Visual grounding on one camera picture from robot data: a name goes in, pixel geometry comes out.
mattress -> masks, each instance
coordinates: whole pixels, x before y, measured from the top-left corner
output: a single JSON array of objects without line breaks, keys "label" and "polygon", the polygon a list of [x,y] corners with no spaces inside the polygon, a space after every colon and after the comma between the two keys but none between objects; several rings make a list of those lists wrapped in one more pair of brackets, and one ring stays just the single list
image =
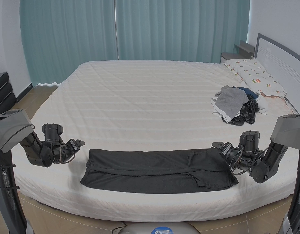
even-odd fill
[{"label": "mattress", "polygon": [[222,86],[238,86],[223,64],[121,60],[78,67],[32,119],[61,124],[63,141],[81,139],[74,161],[49,168],[33,166],[20,145],[12,150],[21,191],[44,204],[77,215],[117,221],[199,221],[242,214],[293,193],[298,151],[289,148],[275,176],[258,184],[247,173],[227,190],[185,194],[138,194],[87,188],[80,184],[89,149],[164,151],[209,148],[212,142],[239,143],[241,132],[261,133],[265,149],[277,118],[291,113],[280,97],[267,98],[268,115],[253,125],[226,124],[212,114],[211,97]]}]

baseboard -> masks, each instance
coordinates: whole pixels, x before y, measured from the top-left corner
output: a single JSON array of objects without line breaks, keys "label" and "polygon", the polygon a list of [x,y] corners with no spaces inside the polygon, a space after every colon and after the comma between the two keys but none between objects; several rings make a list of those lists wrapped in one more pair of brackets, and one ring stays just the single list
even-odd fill
[{"label": "baseboard", "polygon": [[26,89],[24,89],[18,96],[17,96],[17,102],[19,102],[31,89],[33,88],[32,83],[27,86]]}]

folded black trousers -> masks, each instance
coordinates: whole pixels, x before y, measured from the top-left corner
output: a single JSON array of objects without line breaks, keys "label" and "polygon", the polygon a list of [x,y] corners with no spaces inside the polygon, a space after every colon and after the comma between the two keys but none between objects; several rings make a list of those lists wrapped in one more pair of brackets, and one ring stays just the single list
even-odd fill
[{"label": "folded black trousers", "polygon": [[215,148],[117,152],[91,149],[81,184],[129,193],[196,193],[238,183]]}]

blue logo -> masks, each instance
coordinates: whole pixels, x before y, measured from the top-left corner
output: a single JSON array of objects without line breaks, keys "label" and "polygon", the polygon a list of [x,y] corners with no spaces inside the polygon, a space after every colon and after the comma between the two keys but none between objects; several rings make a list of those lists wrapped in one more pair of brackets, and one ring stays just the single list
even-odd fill
[{"label": "blue logo", "polygon": [[151,234],[174,234],[174,232],[168,227],[157,227]]}]

headboard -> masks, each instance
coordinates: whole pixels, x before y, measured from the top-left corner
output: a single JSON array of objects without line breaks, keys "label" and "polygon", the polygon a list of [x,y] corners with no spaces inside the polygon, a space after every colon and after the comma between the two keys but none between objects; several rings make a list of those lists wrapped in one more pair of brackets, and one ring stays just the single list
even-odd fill
[{"label": "headboard", "polygon": [[0,114],[8,111],[16,103],[7,72],[0,74]]},{"label": "headboard", "polygon": [[300,55],[258,34],[254,57],[288,92],[285,99],[300,114]]}]

